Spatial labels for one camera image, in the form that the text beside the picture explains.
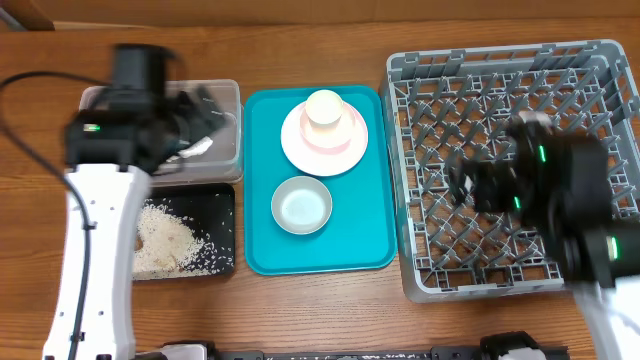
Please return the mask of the grey bowl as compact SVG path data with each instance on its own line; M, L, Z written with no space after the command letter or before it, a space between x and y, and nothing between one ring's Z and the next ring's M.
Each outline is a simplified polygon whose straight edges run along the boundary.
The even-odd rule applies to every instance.
M294 235L319 231L329 220L333 199L329 189L309 176L282 182L271 199L271 213L278 226Z

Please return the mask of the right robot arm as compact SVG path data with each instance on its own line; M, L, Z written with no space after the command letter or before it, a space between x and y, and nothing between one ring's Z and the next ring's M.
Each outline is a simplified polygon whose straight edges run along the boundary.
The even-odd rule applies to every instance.
M460 159L448 170L456 205L508 213L542 237L561 268L600 359L639 356L639 223L613 215L608 151L595 136L522 111L505 129L511 160Z

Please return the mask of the white napkin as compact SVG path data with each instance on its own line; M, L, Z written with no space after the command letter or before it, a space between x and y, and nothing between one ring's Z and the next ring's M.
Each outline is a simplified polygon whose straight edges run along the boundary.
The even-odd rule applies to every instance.
M170 157L168 162L178 161L179 159L186 159L194 156L204 154L212 145L213 141L210 137L204 137L192 146L180 150L176 155Z

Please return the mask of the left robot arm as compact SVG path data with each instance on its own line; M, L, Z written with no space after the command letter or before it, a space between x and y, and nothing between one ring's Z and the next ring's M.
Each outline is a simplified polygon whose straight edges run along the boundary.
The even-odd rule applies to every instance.
M135 230L151 176L133 167L81 165L65 179L67 230L60 290L44 359L132 359Z

